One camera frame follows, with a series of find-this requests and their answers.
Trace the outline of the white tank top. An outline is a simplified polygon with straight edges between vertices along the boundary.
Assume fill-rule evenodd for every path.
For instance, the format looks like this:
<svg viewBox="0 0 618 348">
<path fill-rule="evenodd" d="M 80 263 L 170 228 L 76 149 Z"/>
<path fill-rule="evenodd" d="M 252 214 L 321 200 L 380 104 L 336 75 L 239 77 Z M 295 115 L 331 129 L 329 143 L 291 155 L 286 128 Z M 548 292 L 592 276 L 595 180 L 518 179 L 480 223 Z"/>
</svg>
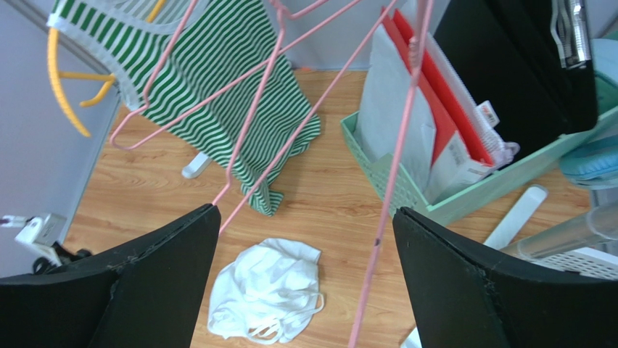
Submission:
<svg viewBox="0 0 618 348">
<path fill-rule="evenodd" d="M 217 275 L 207 328 L 224 339 L 288 343 L 325 305 L 319 286 L 321 250 L 269 238 L 241 252 Z"/>
</svg>

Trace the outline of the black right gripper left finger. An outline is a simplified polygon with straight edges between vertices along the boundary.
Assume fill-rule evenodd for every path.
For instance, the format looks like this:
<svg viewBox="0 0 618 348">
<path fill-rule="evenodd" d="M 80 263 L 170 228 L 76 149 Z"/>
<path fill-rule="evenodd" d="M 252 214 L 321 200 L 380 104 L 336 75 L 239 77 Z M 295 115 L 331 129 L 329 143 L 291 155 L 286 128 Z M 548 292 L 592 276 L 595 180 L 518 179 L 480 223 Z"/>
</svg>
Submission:
<svg viewBox="0 0 618 348">
<path fill-rule="evenodd" d="M 3 347 L 189 347 L 215 256 L 205 204 L 104 252 L 1 280 Z"/>
</svg>

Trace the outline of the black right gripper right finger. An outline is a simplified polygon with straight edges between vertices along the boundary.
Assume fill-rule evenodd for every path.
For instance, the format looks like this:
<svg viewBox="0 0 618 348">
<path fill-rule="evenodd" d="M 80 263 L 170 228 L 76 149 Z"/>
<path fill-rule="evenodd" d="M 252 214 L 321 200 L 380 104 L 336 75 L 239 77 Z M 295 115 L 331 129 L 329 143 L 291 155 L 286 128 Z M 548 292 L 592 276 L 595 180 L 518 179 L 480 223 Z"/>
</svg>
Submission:
<svg viewBox="0 0 618 348">
<path fill-rule="evenodd" d="M 423 347 L 615 347 L 617 282 L 545 268 L 408 207 L 392 220 Z"/>
</svg>

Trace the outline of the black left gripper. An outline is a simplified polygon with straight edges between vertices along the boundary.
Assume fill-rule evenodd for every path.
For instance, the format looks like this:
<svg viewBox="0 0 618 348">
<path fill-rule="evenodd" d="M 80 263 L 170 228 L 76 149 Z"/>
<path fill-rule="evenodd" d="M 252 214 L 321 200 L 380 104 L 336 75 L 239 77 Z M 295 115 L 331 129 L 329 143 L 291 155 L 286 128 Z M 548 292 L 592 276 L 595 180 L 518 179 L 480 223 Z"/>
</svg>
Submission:
<svg viewBox="0 0 618 348">
<path fill-rule="evenodd" d="M 58 242 L 54 242 L 51 246 L 34 243 L 32 247 L 33 251 L 38 255 L 32 266 L 34 275 L 48 273 L 55 268 L 92 255 L 92 252 L 87 249 L 79 249 L 76 253 L 69 252 Z"/>
</svg>

